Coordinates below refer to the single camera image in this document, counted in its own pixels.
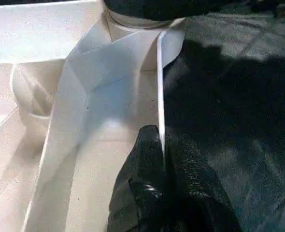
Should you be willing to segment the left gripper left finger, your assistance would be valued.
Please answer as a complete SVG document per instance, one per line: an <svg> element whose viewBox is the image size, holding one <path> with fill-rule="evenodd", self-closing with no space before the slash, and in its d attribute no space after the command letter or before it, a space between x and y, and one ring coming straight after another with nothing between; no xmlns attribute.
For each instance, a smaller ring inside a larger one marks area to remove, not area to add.
<svg viewBox="0 0 285 232"><path fill-rule="evenodd" d="M120 169L109 203L107 231L160 232L165 217L165 175L158 128L140 128Z"/></svg>

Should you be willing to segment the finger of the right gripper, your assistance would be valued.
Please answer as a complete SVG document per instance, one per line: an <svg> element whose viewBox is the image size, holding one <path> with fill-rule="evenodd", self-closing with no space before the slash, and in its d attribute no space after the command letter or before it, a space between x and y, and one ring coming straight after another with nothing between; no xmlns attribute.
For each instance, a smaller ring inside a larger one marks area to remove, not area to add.
<svg viewBox="0 0 285 232"><path fill-rule="evenodd" d="M104 0L106 7L119 15L153 21L204 15L218 11L229 0Z"/></svg>

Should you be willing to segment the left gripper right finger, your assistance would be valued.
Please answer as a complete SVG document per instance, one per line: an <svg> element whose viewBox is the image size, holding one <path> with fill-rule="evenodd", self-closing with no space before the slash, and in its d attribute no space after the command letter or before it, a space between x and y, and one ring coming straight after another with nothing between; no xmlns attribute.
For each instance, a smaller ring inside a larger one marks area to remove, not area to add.
<svg viewBox="0 0 285 232"><path fill-rule="evenodd" d="M242 231L227 193L197 143L166 128L166 167L172 201L172 232Z"/></svg>

